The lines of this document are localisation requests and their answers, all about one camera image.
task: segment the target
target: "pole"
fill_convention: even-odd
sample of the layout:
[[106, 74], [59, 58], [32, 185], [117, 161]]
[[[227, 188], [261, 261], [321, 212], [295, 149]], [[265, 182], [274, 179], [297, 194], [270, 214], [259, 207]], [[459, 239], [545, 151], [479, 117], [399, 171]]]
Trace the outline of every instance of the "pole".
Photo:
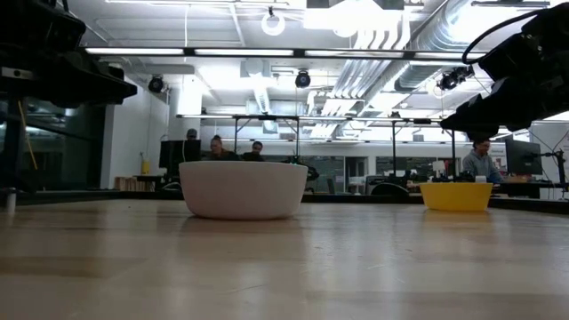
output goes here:
[[453, 170], [453, 181], [456, 182], [456, 142], [454, 140], [454, 130], [451, 131], [451, 138], [453, 140], [453, 165], [451, 168]]
[[392, 143], [393, 143], [393, 176], [396, 177], [397, 176], [397, 164], [396, 164], [397, 153], [395, 151], [395, 136], [396, 136], [395, 121], [391, 123], [391, 133], [393, 135], [393, 137], [391, 138]]
[[296, 156], [299, 156], [299, 152], [301, 151], [301, 120], [296, 119]]
[[233, 152], [237, 153], [237, 134], [239, 133], [239, 127], [237, 126], [239, 124], [239, 118], [235, 118], [235, 140], [234, 140], [234, 145], [233, 145]]

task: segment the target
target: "monitor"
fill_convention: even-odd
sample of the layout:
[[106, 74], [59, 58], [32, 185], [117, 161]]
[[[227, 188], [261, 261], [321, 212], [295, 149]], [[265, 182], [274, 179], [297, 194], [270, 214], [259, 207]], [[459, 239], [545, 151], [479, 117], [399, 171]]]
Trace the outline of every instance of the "monitor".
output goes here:
[[202, 159], [201, 147], [201, 140], [162, 141], [159, 167], [166, 168], [168, 175], [176, 175], [180, 163]]
[[542, 174], [541, 148], [537, 143], [506, 140], [508, 173]]

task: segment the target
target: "ceiling light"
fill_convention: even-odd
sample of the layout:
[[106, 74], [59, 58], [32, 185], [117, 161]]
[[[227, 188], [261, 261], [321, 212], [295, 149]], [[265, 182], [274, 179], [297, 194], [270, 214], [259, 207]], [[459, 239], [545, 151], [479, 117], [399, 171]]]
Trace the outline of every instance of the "ceiling light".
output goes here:
[[237, 6], [258, 6], [258, 5], [267, 5], [270, 4], [274, 7], [288, 7], [289, 3], [287, 2], [277, 2], [277, 1], [263, 1], [263, 0], [242, 0], [242, 1], [225, 1], [225, 0], [204, 0], [204, 1], [185, 1], [185, 0], [105, 0], [105, 2], [109, 4], [150, 4], [150, 5], [206, 5], [206, 6], [215, 6], [215, 5], [223, 5], [227, 6], [228, 4], [234, 4]]
[[292, 57], [293, 50], [282, 49], [196, 49], [197, 56]]
[[299, 116], [300, 120], [329, 120], [329, 121], [345, 121], [346, 116]]
[[177, 117], [195, 118], [195, 119], [233, 119], [233, 116], [222, 116], [222, 115], [177, 115]]
[[307, 57], [361, 58], [361, 59], [401, 59], [402, 52], [377, 50], [306, 50]]
[[[269, 36], [278, 36], [285, 31], [285, 17], [282, 13], [279, 12], [272, 12], [271, 14], [267, 13], [263, 16], [263, 19], [260, 21], [260, 27], [263, 29], [263, 32]], [[274, 27], [268, 26], [268, 20], [271, 18], [276, 18], [277, 23]]]
[[409, 98], [410, 94], [407, 93], [386, 93], [381, 92], [376, 94], [371, 100], [370, 105], [373, 106], [373, 110], [388, 112], [397, 104], [403, 102], [405, 99]]
[[[484, 52], [473, 52], [469, 53], [472, 55], [472, 59], [478, 59], [486, 55]], [[462, 57], [462, 52], [417, 52], [413, 56], [418, 60], [460, 60]]]
[[183, 49], [173, 48], [85, 48], [90, 54], [99, 55], [183, 55]]

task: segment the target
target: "cable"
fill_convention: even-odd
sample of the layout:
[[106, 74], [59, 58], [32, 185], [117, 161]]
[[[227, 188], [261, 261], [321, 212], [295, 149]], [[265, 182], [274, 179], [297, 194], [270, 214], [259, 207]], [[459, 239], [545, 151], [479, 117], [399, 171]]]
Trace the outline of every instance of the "cable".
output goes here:
[[[21, 125], [24, 126], [24, 131], [26, 130], [26, 117], [24, 117], [24, 110], [21, 107], [21, 100], [18, 100], [18, 108], [20, 109]], [[32, 149], [32, 144], [29, 142], [28, 132], [25, 133], [26, 142], [28, 143], [29, 154], [32, 157], [32, 163], [34, 164], [34, 169], [37, 170], [36, 157], [34, 156], [34, 150]]]
[[567, 132], [563, 135], [563, 137], [561, 137], [561, 139], [559, 139], [559, 141], [555, 144], [555, 147], [553, 147], [553, 150], [555, 150], [555, 148], [557, 148], [557, 146], [559, 145], [559, 143], [561, 143], [561, 141], [563, 141], [563, 139], [565, 139], [565, 137], [567, 136], [567, 134], [569, 134], [569, 130], [567, 130]]
[[189, 5], [186, 5], [186, 13], [184, 14], [184, 47], [188, 47], [188, 10]]
[[181, 157], [184, 159], [184, 162], [186, 162], [186, 140], [184, 139], [181, 142]]
[[493, 27], [487, 29], [482, 35], [478, 36], [478, 38], [476, 38], [476, 39], [475, 39], [471, 44], [469, 44], [469, 46], [466, 48], [466, 50], [465, 50], [464, 53], [462, 54], [462, 63], [464, 63], [465, 65], [472, 65], [472, 64], [475, 64], [475, 63], [479, 62], [479, 61], [482, 59], [482, 57], [476, 58], [476, 59], [473, 59], [473, 60], [468, 60], [467, 58], [468, 58], [468, 56], [469, 56], [469, 53], [472, 51], [472, 49], [474, 49], [475, 46], [477, 46], [477, 44], [478, 44], [480, 41], [484, 40], [484, 38], [486, 38], [487, 36], [489, 36], [490, 34], [492, 34], [494, 31], [497, 31], [497, 30], [499, 30], [499, 29], [501, 29], [501, 28], [504, 28], [504, 27], [506, 27], [506, 26], [509, 26], [509, 25], [512, 24], [512, 23], [515, 23], [515, 22], [518, 22], [518, 21], [521, 21], [521, 20], [530, 18], [530, 17], [532, 17], [532, 16], [538, 15], [538, 14], [540, 14], [540, 13], [542, 13], [542, 12], [547, 11], [547, 10], [548, 10], [548, 9], [540, 9], [540, 10], [536, 10], [536, 11], [524, 13], [524, 14], [519, 15], [519, 16], [517, 16], [517, 17], [511, 18], [511, 19], [508, 19], [508, 20], [505, 20], [505, 21], [503, 21], [503, 22], [501, 22], [501, 23], [499, 23], [499, 24], [497, 24], [497, 25], [495, 25], [495, 26], [493, 26]]
[[482, 89], [484, 89], [484, 91], [486, 91], [486, 93], [490, 94], [488, 89], [486, 89], [486, 87], [480, 82], [480, 80], [478, 80], [478, 78], [476, 76], [472, 76], [472, 77], [474, 77], [477, 80], [478, 84], [480, 84], [480, 86], [482, 87]]

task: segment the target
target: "security camera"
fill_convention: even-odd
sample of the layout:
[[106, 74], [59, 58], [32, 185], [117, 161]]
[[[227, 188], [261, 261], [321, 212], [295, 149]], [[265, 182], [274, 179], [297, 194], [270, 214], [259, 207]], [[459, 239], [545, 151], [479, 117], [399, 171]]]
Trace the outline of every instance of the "security camera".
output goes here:
[[152, 80], [148, 83], [148, 89], [154, 93], [162, 93], [166, 90], [163, 77], [160, 75], [152, 76]]
[[307, 70], [300, 70], [299, 74], [296, 76], [296, 81], [294, 81], [297, 88], [307, 88], [310, 86], [310, 76]]

